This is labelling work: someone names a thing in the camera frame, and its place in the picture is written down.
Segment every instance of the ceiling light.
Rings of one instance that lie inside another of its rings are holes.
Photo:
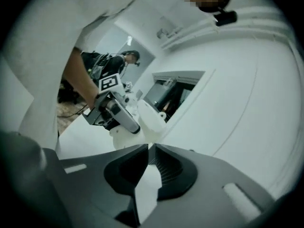
[[[130,46],[132,43],[133,37],[132,36],[128,36],[128,40],[127,40],[127,45]]]

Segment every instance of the cable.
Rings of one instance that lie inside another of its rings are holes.
[[[74,113],[73,115],[70,115],[70,116],[57,116],[57,117],[69,118],[69,117],[71,117],[71,116],[74,116],[74,115],[79,114],[85,107],[87,107],[87,104],[86,104],[84,107],[82,107],[78,112]]]

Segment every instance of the white wall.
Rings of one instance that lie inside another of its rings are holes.
[[[177,70],[206,74],[162,143],[226,160],[279,197],[273,186],[300,125],[300,79],[289,47],[261,39],[201,44],[172,53],[157,71]]]
[[[161,14],[155,9],[139,0],[132,5],[129,11],[124,13],[115,22],[116,26],[134,37],[143,47],[155,56],[153,62],[144,71],[133,87],[134,92],[137,92],[137,90],[140,89],[143,92],[143,96],[148,93],[154,84],[152,72],[162,63],[162,60],[166,55],[160,47],[159,39],[156,37],[156,32],[159,30],[157,20],[159,20],[160,17]]]
[[[95,51],[103,53],[118,53],[128,39],[128,34],[117,26],[112,26],[104,35]]]

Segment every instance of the person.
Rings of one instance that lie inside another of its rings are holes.
[[[120,74],[120,77],[123,77],[122,73],[126,70],[129,64],[137,64],[140,59],[140,53],[136,50],[133,51],[124,51],[117,55],[98,55],[93,53],[94,59],[89,60],[88,56],[83,56],[86,58],[84,60],[84,65],[87,70],[90,70],[90,77],[93,79],[96,85],[100,79],[113,75]]]
[[[33,98],[29,106],[18,105],[20,112],[25,112],[18,126],[20,134],[32,138],[42,148],[59,146],[56,111],[62,75],[89,107],[94,107],[98,87],[85,69],[81,52],[93,51],[134,1],[32,0],[27,5],[1,51],[3,61],[22,84],[17,93],[28,92]],[[201,8],[218,7],[223,2],[190,1]],[[5,114],[15,117],[8,109]]]

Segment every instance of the white shirt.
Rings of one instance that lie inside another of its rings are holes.
[[[25,8],[1,52],[24,90],[33,97],[19,126],[21,134],[42,148],[55,149],[57,94],[73,47],[93,51],[117,14],[132,1],[32,0]],[[18,107],[24,111],[22,103]],[[14,117],[7,107],[1,111]]]

